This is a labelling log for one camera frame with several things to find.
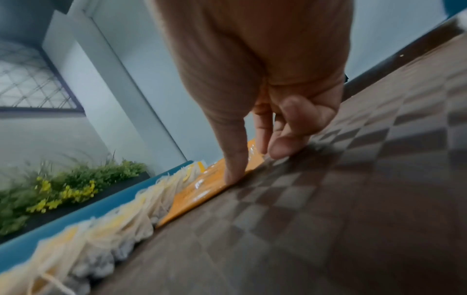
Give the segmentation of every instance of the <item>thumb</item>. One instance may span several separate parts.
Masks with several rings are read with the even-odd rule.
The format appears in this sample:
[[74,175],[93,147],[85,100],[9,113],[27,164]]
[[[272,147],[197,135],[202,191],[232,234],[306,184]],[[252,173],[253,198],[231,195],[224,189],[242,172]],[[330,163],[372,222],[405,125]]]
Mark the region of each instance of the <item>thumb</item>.
[[240,119],[219,119],[207,115],[217,141],[224,154],[227,185],[239,181],[245,175],[248,164],[248,142],[245,121]]

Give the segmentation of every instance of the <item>tile floor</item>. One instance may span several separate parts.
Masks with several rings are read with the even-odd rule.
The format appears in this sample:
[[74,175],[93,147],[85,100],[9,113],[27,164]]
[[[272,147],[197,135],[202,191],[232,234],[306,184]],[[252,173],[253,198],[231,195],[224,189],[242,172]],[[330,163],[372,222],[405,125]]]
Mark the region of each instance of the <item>tile floor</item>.
[[467,35],[156,230],[93,294],[467,294]]
[[37,49],[1,39],[0,107],[78,108]]

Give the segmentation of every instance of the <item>orange package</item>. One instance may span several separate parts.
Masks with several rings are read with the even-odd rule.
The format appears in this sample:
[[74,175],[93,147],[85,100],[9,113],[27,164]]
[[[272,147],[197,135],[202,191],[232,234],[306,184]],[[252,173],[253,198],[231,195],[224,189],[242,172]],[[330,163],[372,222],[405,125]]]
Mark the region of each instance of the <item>orange package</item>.
[[[254,139],[248,142],[248,150],[249,159],[245,173],[252,171],[264,162],[263,155],[256,149]],[[159,227],[168,223],[225,190],[228,186],[224,182],[224,171],[224,159],[209,166],[206,171],[188,185],[188,187],[175,195],[172,208],[169,213],[159,221],[157,226]]]

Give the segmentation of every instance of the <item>skin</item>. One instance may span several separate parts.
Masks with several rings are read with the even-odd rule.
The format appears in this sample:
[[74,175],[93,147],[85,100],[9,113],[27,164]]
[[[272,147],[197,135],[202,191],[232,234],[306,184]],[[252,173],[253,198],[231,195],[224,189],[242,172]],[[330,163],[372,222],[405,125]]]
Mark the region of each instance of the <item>skin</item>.
[[248,163],[249,112],[257,148],[274,159],[303,149],[337,114],[351,0],[151,1],[181,79],[224,153],[228,184]]

